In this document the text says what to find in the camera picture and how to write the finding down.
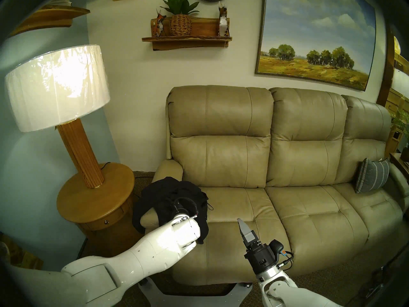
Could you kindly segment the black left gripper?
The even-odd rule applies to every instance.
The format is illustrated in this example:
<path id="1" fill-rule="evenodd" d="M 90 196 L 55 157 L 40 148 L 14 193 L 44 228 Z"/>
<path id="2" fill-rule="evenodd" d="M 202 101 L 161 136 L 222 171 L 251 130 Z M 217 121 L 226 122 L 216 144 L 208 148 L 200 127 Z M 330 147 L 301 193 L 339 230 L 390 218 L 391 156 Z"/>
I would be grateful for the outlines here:
<path id="1" fill-rule="evenodd" d="M 181 203 L 173 203 L 172 204 L 172 218 L 178 215 L 189 216 L 189 217 L 192 216 L 191 212 Z"/>

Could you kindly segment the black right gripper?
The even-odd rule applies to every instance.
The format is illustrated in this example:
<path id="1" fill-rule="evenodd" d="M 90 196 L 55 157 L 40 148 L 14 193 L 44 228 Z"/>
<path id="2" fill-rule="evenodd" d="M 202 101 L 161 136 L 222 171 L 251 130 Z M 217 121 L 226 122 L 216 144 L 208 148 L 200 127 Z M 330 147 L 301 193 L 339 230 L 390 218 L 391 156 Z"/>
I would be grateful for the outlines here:
<path id="1" fill-rule="evenodd" d="M 245 259 L 249 261 L 254 274 L 261 274 L 278 264 L 278 255 L 270 246 L 260 243 L 255 232 L 241 218 L 237 218 L 237 222 L 243 243 L 247 246 Z"/>

